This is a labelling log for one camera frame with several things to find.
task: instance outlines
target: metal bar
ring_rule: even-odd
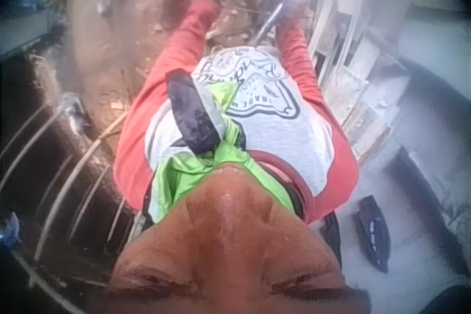
[[[20,129],[13,135],[13,137],[8,141],[8,144],[1,150],[0,153],[0,160],[3,157],[3,155],[8,151],[8,149],[11,147],[11,145],[15,142],[18,136],[29,126],[29,124],[43,111],[44,108],[47,107],[47,103],[43,104],[41,107],[39,107],[36,112],[31,114],[31,116],[23,123],[22,126],[20,126]]]
[[[70,235],[68,236],[68,241],[70,242],[72,238],[75,235],[75,232],[77,231],[77,228],[80,224],[80,221],[82,220],[85,211],[88,209],[88,205],[90,205],[91,199],[95,195],[96,190],[100,186],[100,183],[102,182],[103,178],[105,177],[106,172],[110,169],[110,166],[107,166],[103,172],[100,174],[98,179],[96,180],[95,184],[91,188],[90,192],[88,193],[87,197],[85,198],[85,202],[83,203],[82,207],[80,208],[79,215],[77,216],[77,219],[75,220],[74,224],[72,225],[72,230]]]
[[[34,281],[38,284],[41,290],[44,291],[49,297],[51,297],[56,303],[58,303],[62,308],[67,310],[69,313],[73,314],[85,314],[85,312],[79,309],[75,304],[72,304],[69,300],[64,298],[61,294],[59,294],[54,288],[52,288],[45,279],[43,279],[34,268],[32,268],[28,262],[17,252],[12,251],[11,255],[18,264],[28,273],[28,275],[34,279]]]
[[[260,45],[261,41],[266,37],[272,27],[277,23],[277,20],[280,17],[282,10],[286,7],[288,1],[289,0],[283,0],[282,2],[280,2],[273,11],[273,13],[269,16],[269,18],[263,23],[262,27],[255,36],[255,39],[253,40],[254,47]]]
[[[72,155],[68,155],[65,158],[64,162],[62,162],[62,165],[60,165],[60,167],[57,170],[57,173],[55,174],[55,176],[49,182],[49,184],[46,188],[46,191],[43,194],[43,197],[41,198],[41,200],[39,201],[39,204],[36,207],[35,216],[38,215],[39,209],[43,206],[44,202],[46,201],[47,197],[49,196],[49,193],[51,193],[52,188],[55,186],[56,181],[59,179],[62,172],[64,172],[65,167],[67,167],[68,163],[71,162],[71,160],[72,160]]]
[[[124,207],[124,198],[121,199],[121,202],[119,203],[118,211],[116,211],[115,217],[111,224],[110,231],[108,232],[108,238],[106,239],[107,243],[110,242],[111,238],[113,237],[113,233],[115,232],[116,224],[118,224],[118,219],[119,219],[119,216],[121,215],[121,212],[123,211],[123,207]]]
[[[133,224],[133,217],[130,217],[130,220],[127,222],[127,225],[126,225],[126,229],[123,232],[123,238],[121,239],[118,249],[123,250],[123,248],[126,246],[127,239],[129,238],[127,231],[130,228],[132,228],[132,224]]]
[[[110,132],[112,132],[113,129],[115,129],[126,118],[126,115],[127,115],[127,112],[124,112],[123,114],[121,114],[108,128],[106,128],[105,131],[103,131],[103,133],[100,136],[98,136],[95,142],[93,142],[93,144],[88,148],[86,153],[82,156],[80,161],[77,163],[77,165],[75,166],[71,174],[68,176],[67,180],[62,186],[62,189],[60,189],[59,193],[57,194],[57,197],[54,200],[54,204],[52,205],[49,211],[49,214],[47,215],[46,222],[44,223],[43,230],[41,231],[41,234],[39,237],[38,246],[36,247],[36,250],[35,250],[35,256],[34,256],[35,261],[38,261],[43,253],[44,244],[46,243],[47,236],[49,234],[49,231],[51,230],[52,223],[54,222],[56,218],[57,212],[59,211],[60,205],[63,203],[65,195],[67,194],[68,190],[71,188],[72,184],[74,183],[75,179],[78,177],[82,168],[87,163],[88,159],[95,152],[98,146],[100,146],[100,144],[103,142],[104,138]]]
[[[85,203],[85,200],[87,199],[87,195],[90,193],[90,190],[91,190],[92,187],[93,187],[93,184],[90,184],[87,187],[87,189],[85,190],[85,192],[83,193],[83,196],[80,199],[80,204],[79,204],[78,208],[76,209],[76,211],[74,213],[74,217],[72,218],[72,224],[75,224],[75,221],[79,217],[80,210],[82,209],[83,204]]]
[[[136,227],[137,227],[138,224],[139,224],[139,219],[141,218],[141,216],[142,216],[142,211],[139,211],[138,213],[135,214],[135,216],[134,216],[134,222],[132,223],[131,232],[130,232],[129,237],[127,238],[126,245],[128,245],[129,243],[131,243],[131,240],[134,239],[135,229],[136,229]]]
[[[0,182],[0,193],[3,190],[5,184],[7,184],[8,178],[10,178],[11,174],[15,170],[15,167],[20,163],[21,159],[24,157],[24,155],[29,151],[31,146],[35,144],[35,142],[41,137],[41,135],[49,128],[49,126],[54,123],[54,121],[59,117],[59,115],[62,113],[61,109],[58,109],[54,115],[49,118],[49,120],[32,136],[31,139],[29,139],[28,143],[23,147],[23,149],[20,151],[18,156],[13,160],[12,164],[10,167],[7,169],[7,172],[3,176],[3,179]]]

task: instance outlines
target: skin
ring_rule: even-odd
[[[368,313],[348,291],[325,243],[225,163],[123,250],[96,312]]]

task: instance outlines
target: man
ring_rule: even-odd
[[[123,250],[95,311],[369,313],[307,227],[358,165],[294,18],[273,48],[202,58],[219,0],[192,0],[125,122],[114,177],[155,225]]]

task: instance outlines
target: nose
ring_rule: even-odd
[[[198,275],[212,284],[215,297],[223,297],[222,288],[248,294],[260,286],[273,199],[258,181],[242,168],[224,165],[185,203]]]

